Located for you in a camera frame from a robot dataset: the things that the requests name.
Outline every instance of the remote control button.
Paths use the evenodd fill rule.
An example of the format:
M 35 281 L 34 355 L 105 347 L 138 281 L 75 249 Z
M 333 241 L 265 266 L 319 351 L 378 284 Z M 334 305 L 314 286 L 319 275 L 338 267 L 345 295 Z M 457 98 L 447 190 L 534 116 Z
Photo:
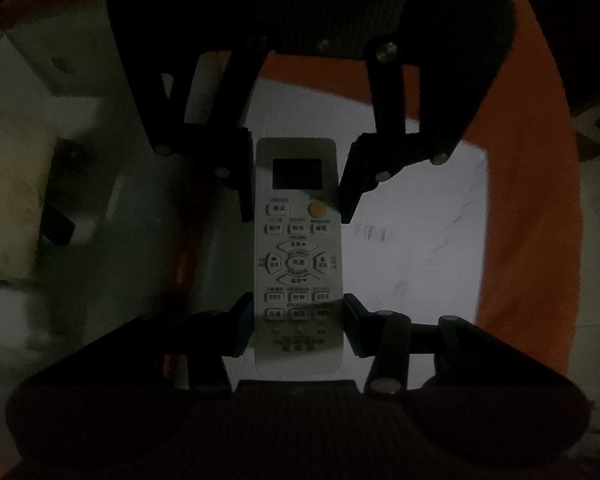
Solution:
M 268 308 L 265 311 L 265 315 L 267 319 L 277 319 L 282 321 L 285 319 L 285 309 L 284 308 Z
M 288 216 L 289 204 L 269 204 L 267 205 L 267 214 L 270 216 Z
M 329 255 L 327 253 L 320 253 L 314 258 L 315 270 L 326 274 L 329 272 Z
M 267 292 L 264 295 L 267 303 L 285 303 L 285 295 L 282 292 Z
M 286 266 L 293 270 L 305 270 L 309 266 L 309 258 L 306 256 L 292 256 L 286 261 Z
M 306 303 L 309 295 L 306 292 L 290 292 L 289 303 Z
M 320 200 L 314 200 L 309 204 L 309 214 L 314 218 L 322 218 L 327 214 L 327 205 Z
M 278 278 L 278 281 L 284 285 L 313 285 L 314 283 L 318 283 L 320 278 L 312 274 L 305 274 L 304 276 L 285 274 Z
M 325 235 L 329 232 L 328 224 L 313 224 L 311 226 L 311 232 L 314 235 Z
M 305 235 L 306 227 L 304 227 L 304 224 L 289 224 L 289 234 L 290 235 Z
M 264 226 L 264 232 L 268 235 L 281 235 L 285 232 L 285 229 L 282 224 L 266 224 Z
M 314 292 L 314 303 L 326 303 L 331 301 L 330 292 Z
M 292 308 L 289 311 L 289 319 L 308 319 L 309 311 L 305 308 Z
M 314 317 L 316 320 L 327 319 L 329 317 L 330 313 L 331 313 L 330 308 L 325 308 L 325 307 L 316 308 L 314 310 Z
M 282 270 L 282 256 L 276 253 L 267 254 L 267 270 L 269 274 L 275 274 Z
M 278 248 L 288 253 L 289 251 L 295 251 L 296 249 L 302 249 L 305 251 L 313 251 L 318 245 L 307 240 L 288 240 L 278 244 Z

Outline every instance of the white remote control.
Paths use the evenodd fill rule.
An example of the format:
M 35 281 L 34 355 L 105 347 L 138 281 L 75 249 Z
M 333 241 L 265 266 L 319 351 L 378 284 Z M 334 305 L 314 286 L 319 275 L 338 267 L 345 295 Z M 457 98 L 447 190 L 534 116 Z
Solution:
M 258 141 L 255 358 L 268 376 L 323 374 L 342 362 L 337 196 L 331 139 Z

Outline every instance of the metal screw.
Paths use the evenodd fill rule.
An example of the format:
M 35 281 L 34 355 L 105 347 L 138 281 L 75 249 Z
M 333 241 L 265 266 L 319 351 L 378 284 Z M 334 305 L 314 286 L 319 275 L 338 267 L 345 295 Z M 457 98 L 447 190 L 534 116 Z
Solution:
M 318 51 L 320 52 L 324 52 L 327 47 L 329 46 L 329 40 L 327 40 L 326 38 L 324 40 L 320 40 L 318 41 Z
M 376 174 L 376 182 L 386 182 L 390 178 L 391 173 L 389 173 L 388 171 L 381 171 L 380 173 Z
M 449 156 L 446 153 L 439 153 L 431 159 L 431 163 L 434 166 L 440 166 L 449 160 Z
M 371 389 L 378 394 L 393 395 L 400 391 L 402 385 L 391 377 L 378 377 L 371 381 Z
M 171 155 L 171 148 L 166 144 L 158 144 L 154 148 L 154 152 L 161 156 Z
M 376 49 L 376 59 L 380 63 L 390 63 L 398 56 L 398 46 L 393 41 L 387 41 Z
M 214 173 L 218 178 L 228 178 L 229 175 L 231 175 L 231 171 L 229 171 L 229 168 L 225 166 L 218 166 Z

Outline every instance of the orange power button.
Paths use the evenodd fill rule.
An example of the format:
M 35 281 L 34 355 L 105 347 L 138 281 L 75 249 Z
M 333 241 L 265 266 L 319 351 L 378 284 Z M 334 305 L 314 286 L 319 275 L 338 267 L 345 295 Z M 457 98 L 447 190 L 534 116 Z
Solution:
M 314 200 L 309 204 L 309 214 L 314 218 L 322 218 L 327 214 L 326 204 L 319 200 Z

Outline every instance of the air conditioner remote control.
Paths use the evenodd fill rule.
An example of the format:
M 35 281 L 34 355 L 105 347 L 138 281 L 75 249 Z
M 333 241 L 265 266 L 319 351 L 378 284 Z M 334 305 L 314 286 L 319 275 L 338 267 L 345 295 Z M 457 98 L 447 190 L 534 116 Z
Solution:
M 330 139 L 256 146 L 256 367 L 274 376 L 333 372 L 342 362 L 338 167 Z

